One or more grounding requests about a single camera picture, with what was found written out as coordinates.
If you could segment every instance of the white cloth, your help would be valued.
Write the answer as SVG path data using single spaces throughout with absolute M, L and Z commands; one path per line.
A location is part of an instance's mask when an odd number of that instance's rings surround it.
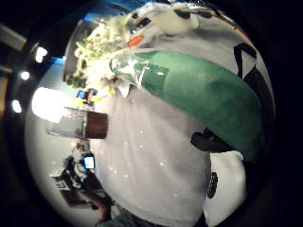
M 190 137 L 205 127 L 134 87 L 128 97 L 116 94 L 100 105 L 109 115 L 109 129 L 106 139 L 92 146 L 98 149 L 97 176 L 104 189 L 140 218 L 193 226 L 203 211 L 209 156 L 192 146 Z
M 235 150 L 210 153 L 211 172 L 218 176 L 216 194 L 205 200 L 205 221 L 216 226 L 230 216 L 245 199 L 243 156 Z

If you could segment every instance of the white tablecloth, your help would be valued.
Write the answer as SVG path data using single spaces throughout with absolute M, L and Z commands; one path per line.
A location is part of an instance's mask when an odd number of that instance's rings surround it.
M 105 190 L 140 218 L 192 226 L 203 211 L 209 156 L 190 137 L 205 127 L 134 87 L 128 97 L 116 94 L 100 106 L 109 115 L 109 130 L 91 146 Z

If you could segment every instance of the green cloth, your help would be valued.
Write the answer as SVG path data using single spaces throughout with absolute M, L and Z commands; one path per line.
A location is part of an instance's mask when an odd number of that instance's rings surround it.
M 116 60 L 118 78 L 202 122 L 245 161 L 257 160 L 263 147 L 260 103 L 234 73 L 212 61 L 163 50 L 124 53 Z

